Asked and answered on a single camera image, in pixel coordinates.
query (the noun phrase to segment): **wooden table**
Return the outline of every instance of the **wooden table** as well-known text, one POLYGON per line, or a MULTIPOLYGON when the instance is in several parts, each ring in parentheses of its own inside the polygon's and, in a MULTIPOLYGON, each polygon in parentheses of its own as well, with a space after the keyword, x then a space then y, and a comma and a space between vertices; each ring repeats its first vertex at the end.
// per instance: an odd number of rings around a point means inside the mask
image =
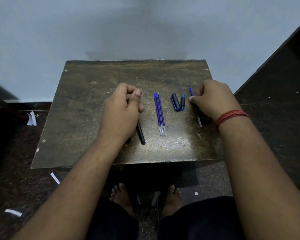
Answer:
POLYGON ((212 121, 202 114, 200 128, 187 100, 189 86, 196 91, 205 79, 212 79, 205 60, 67 61, 31 167, 72 167, 96 138, 105 100, 121 82, 143 91, 139 120, 146 145, 134 133, 115 164, 216 159, 212 121), (167 137, 159 135, 154 92, 161 96, 167 137), (184 111, 174 110, 172 93, 186 96, 184 111))

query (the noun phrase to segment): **foot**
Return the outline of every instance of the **foot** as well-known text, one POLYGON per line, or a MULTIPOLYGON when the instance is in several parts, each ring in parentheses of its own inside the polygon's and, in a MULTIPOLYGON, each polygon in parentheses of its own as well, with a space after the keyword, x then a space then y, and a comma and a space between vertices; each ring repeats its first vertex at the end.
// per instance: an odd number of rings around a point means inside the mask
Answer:
POLYGON ((183 201, 182 201, 179 188, 175 189, 174 185, 171 185, 168 188, 168 193, 164 201, 161 217, 163 218, 165 216, 172 216, 182 206, 183 206, 183 201))
POLYGON ((128 195, 128 191, 126 190, 126 186, 123 183, 120 183, 119 186, 116 185, 112 189, 112 194, 111 194, 111 201, 117 203, 120 205, 123 209, 125 209, 130 215, 135 217, 130 198, 128 195))

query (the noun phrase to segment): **fingernail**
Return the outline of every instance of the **fingernail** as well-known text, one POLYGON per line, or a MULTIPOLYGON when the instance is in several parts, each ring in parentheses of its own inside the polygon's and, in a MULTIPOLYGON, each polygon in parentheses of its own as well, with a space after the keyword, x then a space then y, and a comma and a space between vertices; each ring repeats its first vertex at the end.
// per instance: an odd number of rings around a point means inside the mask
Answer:
POLYGON ((136 95, 141 96, 141 94, 142 94, 141 89, 137 89, 137 90, 136 90, 136 95))

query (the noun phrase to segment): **granite floor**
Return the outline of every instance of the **granite floor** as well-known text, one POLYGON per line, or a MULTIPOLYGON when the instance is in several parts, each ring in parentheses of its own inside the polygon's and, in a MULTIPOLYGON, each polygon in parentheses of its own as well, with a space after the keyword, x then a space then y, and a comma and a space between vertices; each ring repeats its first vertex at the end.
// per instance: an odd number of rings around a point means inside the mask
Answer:
MULTIPOLYGON (((236 97, 300 189, 300 52, 297 46, 294 40, 285 45, 236 97)), ((50 173, 62 181, 70 170, 30 169, 48 111, 36 111, 36 114, 38 126, 18 126, 0 158, 2 240, 10 239, 57 188, 50 173), (18 218, 4 213, 6 209, 23 215, 18 218)), ((127 184, 140 222, 139 239, 155 239, 162 197, 170 184, 181 189, 185 204, 232 195, 223 161, 201 168, 178 163, 153 164, 148 166, 151 170, 143 167, 114 167, 104 187, 104 196, 109 197, 114 184, 121 181, 127 184)))

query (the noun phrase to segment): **red wristband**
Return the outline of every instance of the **red wristband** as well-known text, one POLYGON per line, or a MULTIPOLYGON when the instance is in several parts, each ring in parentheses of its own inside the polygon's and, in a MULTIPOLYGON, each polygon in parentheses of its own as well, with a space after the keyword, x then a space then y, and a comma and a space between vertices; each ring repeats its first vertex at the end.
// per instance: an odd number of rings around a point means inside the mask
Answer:
POLYGON ((243 112, 242 110, 230 110, 226 113, 224 113, 223 115, 221 115, 220 118, 218 118, 216 120, 216 129, 219 131, 219 125, 221 125, 224 121, 231 119, 233 117, 236 116, 247 116, 249 117, 249 115, 246 112, 243 112))

